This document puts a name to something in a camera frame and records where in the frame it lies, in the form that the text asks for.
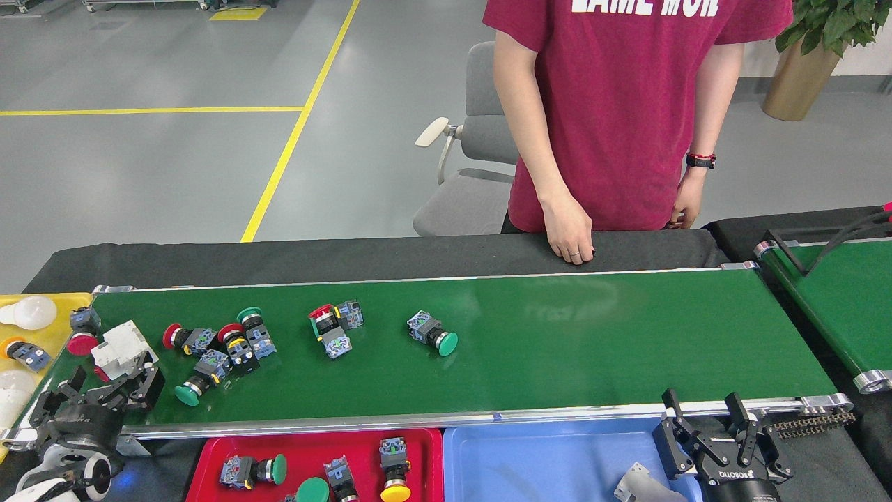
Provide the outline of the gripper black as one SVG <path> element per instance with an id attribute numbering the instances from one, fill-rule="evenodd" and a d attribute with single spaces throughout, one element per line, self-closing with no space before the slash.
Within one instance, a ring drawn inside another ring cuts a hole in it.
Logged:
<path id="1" fill-rule="evenodd" d="M 667 477 L 675 480 L 695 469 L 705 501 L 780 501 L 770 476 L 793 476 L 794 469 L 764 414 L 746 410 L 736 392 L 724 398 L 729 412 L 725 429 L 738 444 L 738 455 L 736 463 L 720 465 L 714 438 L 682 416 L 676 391 L 667 388 L 662 400 L 666 415 L 653 438 Z M 762 462 L 753 461 L 756 453 Z"/>
<path id="2" fill-rule="evenodd" d="M 77 366 L 73 375 L 60 382 L 55 390 L 39 394 L 29 419 L 29 424 L 38 430 L 36 451 L 39 454 L 45 454 L 53 446 L 115 453 L 125 411 L 152 410 L 165 383 L 149 352 L 137 356 L 129 374 L 99 388 L 98 402 L 81 402 L 85 380 L 85 369 Z"/>

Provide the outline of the person's left hand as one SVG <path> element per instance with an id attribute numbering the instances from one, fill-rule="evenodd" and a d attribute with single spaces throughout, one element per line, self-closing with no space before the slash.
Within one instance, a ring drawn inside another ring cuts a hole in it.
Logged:
<path id="1" fill-rule="evenodd" d="M 689 167 L 679 181 L 672 215 L 667 222 L 669 229 L 690 229 L 700 216 L 703 188 L 708 168 Z"/>

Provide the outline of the person's right hand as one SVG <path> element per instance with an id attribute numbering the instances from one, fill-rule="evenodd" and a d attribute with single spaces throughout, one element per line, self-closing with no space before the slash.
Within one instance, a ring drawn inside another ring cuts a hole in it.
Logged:
<path id="1" fill-rule="evenodd" d="M 580 266 L 594 258 L 592 219 L 567 192 L 541 198 L 548 244 L 568 264 Z"/>

